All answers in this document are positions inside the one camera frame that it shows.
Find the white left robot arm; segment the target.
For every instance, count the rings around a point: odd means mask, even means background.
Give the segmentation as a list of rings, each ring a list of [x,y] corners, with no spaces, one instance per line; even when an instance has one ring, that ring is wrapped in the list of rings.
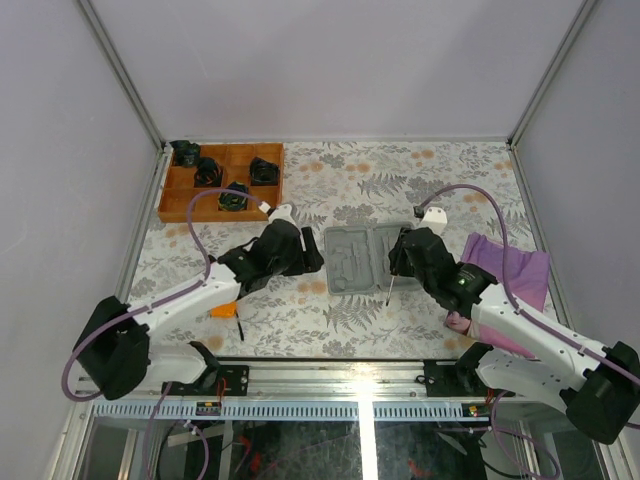
[[[73,359],[99,395],[120,399],[160,384],[172,395],[215,395],[224,390],[222,366],[201,342],[159,344],[179,322],[236,302],[276,276],[321,269],[324,259],[309,227],[277,219],[251,241],[210,260],[200,277],[134,306],[111,296],[94,309],[74,347]]]

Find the grey plastic tool case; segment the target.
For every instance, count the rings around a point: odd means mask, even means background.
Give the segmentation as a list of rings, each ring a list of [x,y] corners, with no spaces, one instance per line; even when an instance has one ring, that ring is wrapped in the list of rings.
[[[388,254],[403,227],[409,222],[339,226],[324,232],[325,266],[331,295],[364,295],[388,292]],[[414,278],[397,277],[393,292],[420,288]]]

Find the small black yellow screwdriver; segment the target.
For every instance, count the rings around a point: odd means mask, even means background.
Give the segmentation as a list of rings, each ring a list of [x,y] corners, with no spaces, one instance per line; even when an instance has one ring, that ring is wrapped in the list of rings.
[[[385,299],[385,306],[389,306],[389,304],[390,304],[391,295],[392,295],[392,292],[393,292],[395,280],[396,280],[396,275],[392,274],[390,276],[389,289],[388,289],[388,292],[387,292],[387,295],[386,295],[386,299]]]

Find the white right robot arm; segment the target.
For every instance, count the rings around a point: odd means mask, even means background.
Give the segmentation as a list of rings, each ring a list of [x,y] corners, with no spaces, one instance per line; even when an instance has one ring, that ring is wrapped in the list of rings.
[[[480,267],[458,262],[430,228],[401,229],[389,254],[395,275],[415,278],[437,304],[488,326],[530,353],[511,359],[489,344],[456,369],[467,394],[511,391],[564,414],[588,438],[613,444],[639,407],[639,355],[618,341],[608,347],[529,312]]]

